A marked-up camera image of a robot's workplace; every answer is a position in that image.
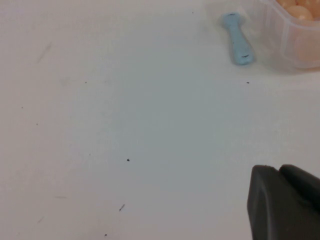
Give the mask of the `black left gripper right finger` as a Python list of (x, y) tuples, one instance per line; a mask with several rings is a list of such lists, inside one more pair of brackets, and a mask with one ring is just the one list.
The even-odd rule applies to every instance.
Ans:
[(320, 179), (290, 164), (278, 170), (278, 214), (318, 215)]

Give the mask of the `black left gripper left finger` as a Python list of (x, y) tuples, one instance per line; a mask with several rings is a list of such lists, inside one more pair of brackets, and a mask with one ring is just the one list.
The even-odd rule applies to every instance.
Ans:
[(278, 214), (278, 169), (255, 165), (247, 212), (254, 240), (318, 240), (320, 214)]

